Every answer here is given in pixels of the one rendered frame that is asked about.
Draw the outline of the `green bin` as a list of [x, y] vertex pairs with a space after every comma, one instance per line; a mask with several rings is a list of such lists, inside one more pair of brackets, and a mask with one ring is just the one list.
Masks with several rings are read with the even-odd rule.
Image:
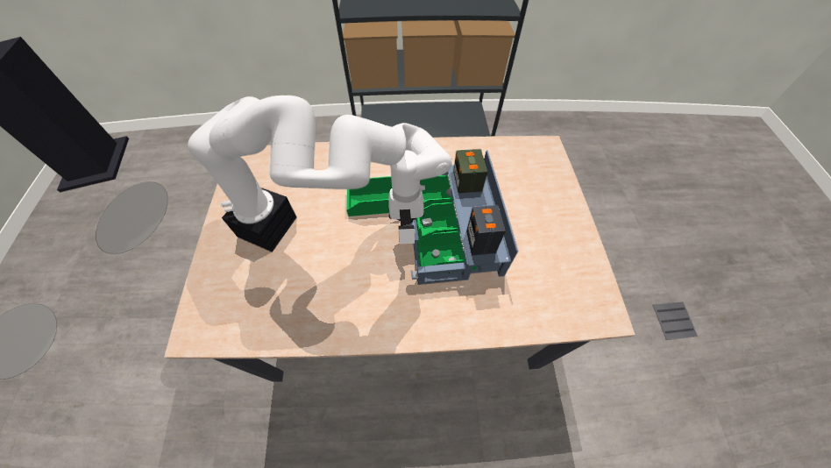
[[450, 188], [448, 175], [420, 180], [420, 184], [425, 185], [425, 190], [423, 190], [424, 208], [435, 203], [453, 202], [451, 196], [446, 194], [446, 190]]
[[349, 216], [389, 213], [388, 198], [391, 188], [391, 176], [386, 176], [370, 178], [369, 183], [363, 188], [347, 189], [346, 209]]
[[[431, 218], [432, 225], [423, 227], [422, 219]], [[416, 219], [418, 239], [433, 233], [459, 231], [453, 202], [435, 203], [424, 208], [424, 216]]]
[[[421, 239], [417, 248], [420, 266], [465, 262], [459, 231], [433, 233]], [[432, 251], [435, 249], [440, 251], [437, 258], [432, 256]], [[450, 257], [454, 257], [456, 260], [449, 261]]]

